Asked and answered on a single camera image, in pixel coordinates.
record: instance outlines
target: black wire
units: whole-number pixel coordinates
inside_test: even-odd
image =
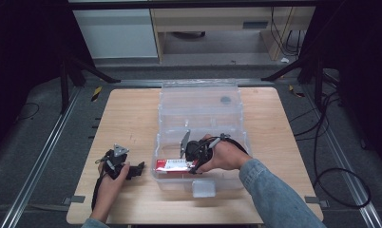
[[[328,101],[328,104],[327,104],[327,105],[330,105],[331,103],[333,103],[333,102],[335,102],[335,101],[337,101],[337,100],[339,100],[339,98],[334,99],[334,100],[332,100],[331,102]],[[289,123],[292,122],[292,121],[294,121],[294,120],[297,119],[297,118],[300,118],[300,117],[302,117],[302,116],[304,116],[304,115],[309,114],[310,112],[312,112],[312,111],[314,111],[314,110],[316,110],[316,107],[313,108],[313,109],[311,109],[311,110],[309,110],[309,111],[307,111],[307,112],[305,112],[305,113],[303,113],[303,114],[300,114],[300,115],[297,116],[297,117],[294,117],[291,121],[289,121]],[[309,133],[310,131],[312,131],[312,130],[314,130],[316,127],[318,127],[319,124],[320,124],[320,120],[318,120],[318,122],[315,123],[315,125],[312,126],[312,127],[310,127],[308,130],[305,130],[305,131],[300,132],[300,133],[296,133],[296,134],[294,134],[294,136],[296,137],[296,136],[300,136],[300,135],[304,135],[304,134],[306,134],[306,133]]]
[[[330,122],[328,121],[327,116],[325,116],[325,119],[327,119],[327,126],[325,127],[325,130],[323,132],[321,132],[321,134],[318,135],[318,137],[323,136],[328,131],[328,128],[330,127]],[[308,141],[308,140],[313,140],[313,139],[315,139],[315,137],[305,138],[305,139],[296,139],[296,141]]]
[[[344,206],[347,206],[347,207],[351,207],[351,208],[355,208],[355,209],[359,209],[359,208],[362,208],[366,205],[368,205],[370,203],[370,201],[372,200],[372,193],[370,191],[370,188],[369,186],[366,184],[366,182],[363,181],[363,179],[361,179],[358,175],[356,175],[354,172],[352,172],[351,170],[348,170],[348,169],[344,169],[344,168],[329,168],[329,169],[326,169],[324,170],[323,172],[321,172],[319,175],[318,175],[318,171],[317,171],[317,164],[316,164],[316,148],[317,148],[317,143],[318,143],[318,133],[319,133],[319,129],[321,128],[322,126],[322,123],[324,122],[325,120],[325,117],[326,117],[326,111],[327,111],[327,107],[328,105],[330,104],[330,99],[333,95],[335,95],[336,92],[330,94],[329,96],[327,96],[325,99],[324,99],[324,102],[323,102],[323,107],[324,107],[324,110],[321,114],[321,117],[320,117],[320,120],[319,120],[319,125],[318,125],[318,128],[315,132],[315,148],[314,148],[314,170],[315,170],[315,181],[313,183],[313,188],[315,188],[315,186],[318,184],[321,189],[330,197],[332,198],[333,200],[339,202],[340,204],[344,205]],[[348,202],[345,202],[341,199],[338,199],[336,198],[335,196],[333,196],[321,183],[320,179],[322,176],[324,176],[326,173],[329,173],[329,172],[332,172],[332,171],[340,171],[340,172],[346,172],[346,173],[349,173],[353,176],[355,176],[358,180],[360,180],[361,184],[363,185],[363,187],[365,188],[366,190],[366,193],[368,194],[368,198],[367,200],[360,204],[360,205],[356,205],[356,204],[351,204],[351,203],[348,203]]]
[[[29,116],[27,116],[27,117],[23,117],[23,118],[19,118],[19,117],[18,117],[17,120],[16,120],[17,122],[18,122],[18,121],[23,121],[23,120],[25,120],[25,119],[29,119],[29,118],[35,116],[35,115],[39,112],[39,110],[40,110],[40,105],[38,105],[38,104],[36,104],[36,103],[26,103],[25,105],[35,105],[35,106],[37,106],[37,110],[35,110],[33,114],[31,114],[31,115],[29,115]]]
[[[275,30],[277,31],[277,36],[279,37],[279,41],[277,40],[277,38],[274,35],[273,27],[275,27]],[[282,44],[281,44],[282,38],[280,37],[279,30],[277,30],[277,25],[275,24],[275,21],[274,21],[274,7],[271,7],[271,26],[270,26],[270,28],[271,28],[272,37],[274,38],[275,42],[277,42],[277,46],[279,47],[279,49],[282,52],[282,54],[285,55],[285,56],[296,56],[295,54],[293,54],[293,55],[286,54],[283,51],[283,47],[282,47]]]
[[[316,110],[316,107],[314,107],[314,108],[312,108],[312,109],[310,109],[310,110],[304,112],[303,114],[300,114],[300,115],[294,117],[292,120],[289,121],[289,123],[295,121],[296,119],[298,119],[298,118],[300,118],[300,117],[303,117],[303,116],[309,114],[310,112],[312,112],[312,111],[314,111],[314,110]]]
[[[103,162],[103,165],[102,165],[102,170],[100,172],[100,177],[99,178],[104,178],[105,177],[105,161]]]
[[[298,40],[297,40],[297,46],[292,46],[292,45],[289,45],[289,41],[290,41],[290,38],[292,36],[292,33],[293,31],[290,30],[289,31],[289,35],[288,35],[288,38],[286,39],[286,47],[285,49],[289,52],[289,53],[293,53],[294,55],[298,55],[298,48],[299,48],[299,44],[300,44],[300,31],[299,31],[299,34],[298,34]]]
[[[297,46],[296,46],[296,58],[298,58],[298,55],[300,54],[300,35],[301,35],[301,30],[298,31]]]

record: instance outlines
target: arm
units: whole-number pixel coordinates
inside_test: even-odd
[[[267,227],[325,227],[295,190],[233,144],[219,142],[212,160],[197,172],[214,168],[240,170],[239,178]]]
[[[107,227],[105,225],[105,222],[107,221],[111,206],[114,204],[114,201],[121,192],[126,175],[129,171],[129,166],[130,164],[129,162],[127,162],[116,180],[113,180],[108,175],[104,175],[97,194],[96,205],[94,206],[93,212],[90,214],[90,217],[82,226],[83,228]],[[100,164],[99,172],[102,172],[102,167],[103,165]]]

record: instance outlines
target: blue denim sleeve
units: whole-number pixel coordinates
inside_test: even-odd
[[[325,227],[297,192],[260,161],[246,162],[239,178],[266,227]]]
[[[96,219],[88,218],[82,228],[108,228],[108,226]]]

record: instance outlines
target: clear plastic container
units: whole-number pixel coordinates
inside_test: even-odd
[[[194,197],[214,197],[216,191],[239,189],[239,171],[211,170],[201,175],[158,172],[157,161],[179,160],[181,140],[190,130],[189,141],[205,134],[229,134],[249,154],[243,129],[243,107],[235,80],[180,80],[162,85],[159,104],[159,133],[151,172],[162,190],[192,191]]]

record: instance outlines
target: black tripod leg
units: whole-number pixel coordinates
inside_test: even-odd
[[[105,80],[106,82],[108,83],[120,83],[121,80],[118,80],[118,79],[113,79],[105,74],[103,74],[103,72],[99,71],[97,68],[93,67],[93,66],[90,66],[88,64],[86,64],[85,62],[79,60],[78,58],[74,57],[74,56],[69,56],[69,60],[71,61],[71,63],[73,63],[74,65],[82,68],[82,69],[85,69],[87,71],[89,71],[90,73],[96,75],[97,77]]]
[[[64,113],[67,110],[69,104],[69,91],[67,86],[67,73],[65,70],[65,63],[60,65],[60,77],[61,77],[61,95],[62,95],[62,107],[61,113]]]
[[[274,81],[274,80],[278,79],[279,77],[285,75],[289,71],[291,71],[293,69],[296,69],[296,68],[299,68],[299,67],[302,67],[306,63],[306,61],[309,59],[309,57],[310,57],[310,55],[306,54],[303,57],[301,57],[301,58],[297,59],[296,61],[292,62],[288,66],[280,69],[275,74],[273,74],[273,75],[271,75],[269,77],[266,77],[266,78],[262,78],[261,81]]]
[[[65,68],[67,75],[75,86],[84,86],[86,83],[86,78],[82,73],[81,69],[70,61],[66,56],[64,56]]]
[[[320,56],[317,58],[317,68],[315,71],[315,105],[318,107],[318,109],[322,112],[323,106],[322,106],[322,82],[324,78],[323,74],[323,61]]]

